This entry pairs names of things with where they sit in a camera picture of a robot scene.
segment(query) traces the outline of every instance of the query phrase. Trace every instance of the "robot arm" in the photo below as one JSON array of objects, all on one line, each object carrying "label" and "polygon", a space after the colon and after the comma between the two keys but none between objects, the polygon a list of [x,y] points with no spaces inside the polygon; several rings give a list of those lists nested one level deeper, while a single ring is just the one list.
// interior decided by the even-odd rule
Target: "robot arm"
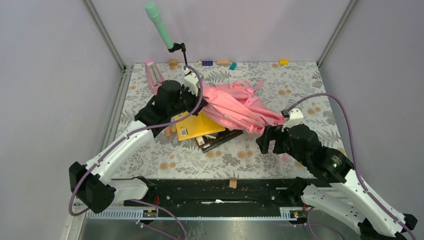
[{"label": "robot arm", "polygon": [[[173,116],[194,109],[200,98],[197,83],[202,79],[198,79],[188,69],[184,70],[184,74],[182,86],[174,80],[164,81],[147,106],[135,115],[129,127],[106,149],[84,165],[75,162],[70,166],[70,188],[74,192],[83,176],[96,165],[76,192],[76,196],[94,213],[102,212],[112,203],[142,199],[145,196],[148,187],[140,179],[112,180],[112,177],[128,158],[141,146],[152,141],[165,126],[142,128],[170,123]],[[207,104],[203,99],[201,101],[195,115]]]},{"label": "robot arm", "polygon": [[370,197],[372,193],[400,222],[411,230],[417,219],[403,214],[385,202],[367,183],[366,192],[359,183],[355,166],[340,151],[322,146],[316,132],[301,124],[303,119],[299,109],[293,109],[290,118],[283,126],[268,126],[256,140],[262,154],[268,152],[269,142],[275,140],[273,153],[287,153],[305,166],[317,179],[330,183],[332,187],[345,195],[350,203],[340,201],[314,185],[298,177],[291,188],[295,201],[316,206],[331,216],[350,226],[365,239],[405,239],[403,227],[395,222]]}]

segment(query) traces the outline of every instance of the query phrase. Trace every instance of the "leaf pattern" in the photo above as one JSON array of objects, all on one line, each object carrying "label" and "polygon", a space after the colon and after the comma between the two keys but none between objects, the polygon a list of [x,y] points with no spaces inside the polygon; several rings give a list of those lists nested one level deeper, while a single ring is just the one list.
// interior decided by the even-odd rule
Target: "leaf pattern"
[{"label": "leaf pattern", "polygon": [[[315,62],[290,62],[279,66],[272,62],[237,63],[235,70],[225,66],[200,66],[190,64],[205,76],[209,84],[228,84],[237,79],[248,81],[252,86],[264,80],[256,91],[262,102],[279,113],[310,94],[325,92],[320,72]],[[170,69],[167,63],[157,67],[165,79],[182,81],[182,65]],[[116,137],[120,136],[134,116],[143,108],[152,93],[146,83],[144,64],[135,64],[120,115]],[[336,126],[327,97],[308,99],[297,106],[304,115],[304,122],[317,132],[322,144],[342,148],[342,140]],[[166,136],[161,132],[154,141],[140,147],[121,166],[114,178],[311,178],[308,170],[291,156],[283,160],[283,154],[261,154],[255,139],[258,135],[243,134],[207,153],[202,153],[193,139],[178,141],[176,133]]]}]

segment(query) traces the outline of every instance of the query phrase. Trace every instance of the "yellow block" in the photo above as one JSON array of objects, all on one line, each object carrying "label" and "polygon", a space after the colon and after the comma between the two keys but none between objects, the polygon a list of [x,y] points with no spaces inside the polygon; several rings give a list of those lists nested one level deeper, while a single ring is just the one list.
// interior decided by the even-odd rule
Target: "yellow block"
[{"label": "yellow block", "polygon": [[283,60],[283,59],[281,59],[281,60],[279,61],[279,65],[280,65],[280,66],[284,66],[284,65],[287,65],[287,64],[289,64],[289,60]]}]

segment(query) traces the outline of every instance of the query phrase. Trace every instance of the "book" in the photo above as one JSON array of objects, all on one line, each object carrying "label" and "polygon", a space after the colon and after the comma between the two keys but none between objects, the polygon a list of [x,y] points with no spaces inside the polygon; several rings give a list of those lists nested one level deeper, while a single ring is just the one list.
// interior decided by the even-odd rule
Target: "book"
[{"label": "book", "polygon": [[[175,120],[181,119],[182,117],[189,114],[188,112],[183,112],[174,117]],[[204,114],[202,111],[198,116],[191,115],[184,121],[177,122],[176,133],[178,135],[178,140],[192,139],[195,137],[214,134],[218,132],[225,131],[225,127],[214,122],[210,117]]]},{"label": "book", "polygon": [[212,150],[242,134],[243,130],[229,130],[226,128],[225,131],[212,134],[212,136],[198,136],[195,140],[201,151],[206,153],[207,151]]}]

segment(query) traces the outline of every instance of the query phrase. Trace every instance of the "white wall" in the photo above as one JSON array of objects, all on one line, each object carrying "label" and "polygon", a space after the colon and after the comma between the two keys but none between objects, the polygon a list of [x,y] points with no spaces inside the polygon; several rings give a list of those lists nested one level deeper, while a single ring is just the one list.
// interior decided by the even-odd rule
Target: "white wall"
[{"label": "white wall", "polygon": [[0,239],[57,240],[120,71],[81,0],[0,2]]},{"label": "white wall", "polygon": [[[364,178],[424,238],[424,1],[359,1],[321,68],[349,115]],[[338,111],[339,126],[344,119]],[[341,127],[348,145],[348,133]]]},{"label": "white wall", "polygon": [[[93,0],[126,64],[183,61],[169,53],[145,4],[152,0]],[[349,0],[155,0],[174,42],[187,57],[237,62],[317,61]]]}]

